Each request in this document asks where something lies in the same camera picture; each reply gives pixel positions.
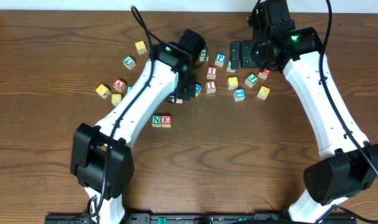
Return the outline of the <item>red E block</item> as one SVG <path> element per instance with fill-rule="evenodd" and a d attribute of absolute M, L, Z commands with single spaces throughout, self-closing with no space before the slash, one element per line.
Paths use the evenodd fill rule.
<path fill-rule="evenodd" d="M 161 127 L 162 128 L 170 128 L 171 127 L 171 116 L 170 115 L 162 115 L 161 116 Z"/>

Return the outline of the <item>green N block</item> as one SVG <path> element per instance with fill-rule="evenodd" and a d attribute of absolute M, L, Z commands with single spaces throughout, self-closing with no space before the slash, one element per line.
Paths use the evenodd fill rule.
<path fill-rule="evenodd" d="M 161 115 L 152 115 L 151 117 L 151 125 L 152 127 L 161 127 Z"/>

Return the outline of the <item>red U block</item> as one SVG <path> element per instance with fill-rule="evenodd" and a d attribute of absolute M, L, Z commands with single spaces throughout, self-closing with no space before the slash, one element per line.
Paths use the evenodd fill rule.
<path fill-rule="evenodd" d="M 179 98 L 177 98 L 177 99 L 171 98 L 171 101 L 172 101 L 172 103 L 177 103 L 177 104 L 182 104 L 183 103 L 183 100 L 179 99 Z"/>

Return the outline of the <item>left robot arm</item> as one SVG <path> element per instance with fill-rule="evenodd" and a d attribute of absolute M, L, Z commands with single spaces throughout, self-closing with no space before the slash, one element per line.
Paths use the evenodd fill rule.
<path fill-rule="evenodd" d="M 156 108 L 166 99 L 196 95 L 194 64 L 206 46 L 200 34 L 185 30 L 177 43 L 155 45 L 136 83 L 96 125 L 82 123 L 74 132 L 70 172 L 90 197 L 88 213 L 71 223 L 120 223 L 122 195 L 135 170 L 132 149 Z"/>

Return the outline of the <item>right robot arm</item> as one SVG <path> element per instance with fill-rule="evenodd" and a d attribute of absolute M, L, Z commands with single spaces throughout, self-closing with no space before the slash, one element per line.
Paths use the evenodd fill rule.
<path fill-rule="evenodd" d="M 321 159 L 304 170 L 305 191 L 289 207 L 288 218 L 321 223 L 378 181 L 378 144 L 360 130 L 334 83 L 328 41 L 312 27 L 296 28 L 285 0 L 258 1 L 247 24 L 252 39 L 231 43 L 232 68 L 282 73 L 298 95 Z"/>

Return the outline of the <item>lower red I block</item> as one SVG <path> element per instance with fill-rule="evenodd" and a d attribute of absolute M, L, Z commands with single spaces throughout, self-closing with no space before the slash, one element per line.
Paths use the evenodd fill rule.
<path fill-rule="evenodd" d="M 206 82 L 206 92 L 209 93 L 215 93 L 216 92 L 216 82 L 215 81 L 208 81 Z"/>

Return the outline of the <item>upper red I block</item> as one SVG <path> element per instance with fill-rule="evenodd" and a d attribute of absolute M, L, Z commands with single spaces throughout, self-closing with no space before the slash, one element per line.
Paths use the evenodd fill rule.
<path fill-rule="evenodd" d="M 217 67 L 209 66 L 207 69 L 207 79 L 215 80 L 217 76 Z"/>

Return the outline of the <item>red M block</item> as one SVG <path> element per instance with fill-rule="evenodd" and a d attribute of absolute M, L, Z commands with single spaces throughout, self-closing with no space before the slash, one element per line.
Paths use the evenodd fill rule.
<path fill-rule="evenodd" d="M 271 70 L 267 69 L 267 68 L 262 68 L 259 73 L 258 73 L 258 78 L 260 79 L 263 79 L 263 80 L 266 80 L 268 78 L 268 76 L 271 74 Z"/>

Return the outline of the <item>yellow block right centre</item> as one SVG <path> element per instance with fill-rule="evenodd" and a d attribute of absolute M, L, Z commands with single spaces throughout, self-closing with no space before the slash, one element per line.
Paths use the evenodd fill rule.
<path fill-rule="evenodd" d="M 237 77 L 228 77 L 227 86 L 229 90 L 234 90 L 238 87 L 239 81 Z"/>

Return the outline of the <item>yellow M block right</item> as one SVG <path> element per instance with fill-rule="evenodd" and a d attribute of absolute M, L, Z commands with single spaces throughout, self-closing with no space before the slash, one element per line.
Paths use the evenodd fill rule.
<path fill-rule="evenodd" d="M 269 87 L 266 87 L 266 86 L 262 85 L 260 87 L 260 90 L 258 92 L 257 97 L 260 98 L 260 99 L 266 100 L 266 98 L 268 97 L 269 93 L 270 93 Z"/>

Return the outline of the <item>yellow block top left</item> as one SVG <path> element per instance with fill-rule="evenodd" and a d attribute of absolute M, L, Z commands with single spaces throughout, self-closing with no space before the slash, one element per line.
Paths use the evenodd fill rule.
<path fill-rule="evenodd" d="M 146 48 L 145 42 L 143 40 L 136 42 L 135 47 L 136 47 L 139 55 L 143 55 L 147 52 L 147 48 Z"/>

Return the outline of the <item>blue 2 block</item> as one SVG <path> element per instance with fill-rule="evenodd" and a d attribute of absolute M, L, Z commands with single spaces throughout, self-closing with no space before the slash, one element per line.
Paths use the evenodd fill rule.
<path fill-rule="evenodd" d="M 128 86 L 126 89 L 126 93 L 129 93 L 129 91 L 132 89 L 133 86 Z"/>

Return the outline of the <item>green 7 block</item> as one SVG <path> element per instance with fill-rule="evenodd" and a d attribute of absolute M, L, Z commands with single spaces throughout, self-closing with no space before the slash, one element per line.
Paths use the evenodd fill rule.
<path fill-rule="evenodd" d="M 136 61 L 132 56 L 129 55 L 123 59 L 123 64 L 128 70 L 131 70 L 136 66 Z"/>

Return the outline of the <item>red A block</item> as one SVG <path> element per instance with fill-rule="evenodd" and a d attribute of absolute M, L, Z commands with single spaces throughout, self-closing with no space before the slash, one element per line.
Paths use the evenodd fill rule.
<path fill-rule="evenodd" d="M 120 92 L 120 93 L 122 93 L 122 92 L 124 92 L 125 90 L 126 90 L 126 82 L 124 81 L 124 80 L 122 80 L 122 79 L 117 79 L 115 82 L 114 82 L 114 84 L 113 84 L 113 88 L 116 90 L 116 91 L 118 91 L 118 92 Z"/>

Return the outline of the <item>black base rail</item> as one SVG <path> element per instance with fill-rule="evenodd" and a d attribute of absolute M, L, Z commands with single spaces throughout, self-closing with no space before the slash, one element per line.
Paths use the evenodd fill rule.
<path fill-rule="evenodd" d="M 254 213 L 252 215 L 150 215 L 148 213 L 131 213 L 121 221 L 125 224 L 229 224 L 229 223 L 291 223 L 279 213 Z M 45 224 L 90 224 L 91 218 L 74 215 L 47 215 Z"/>

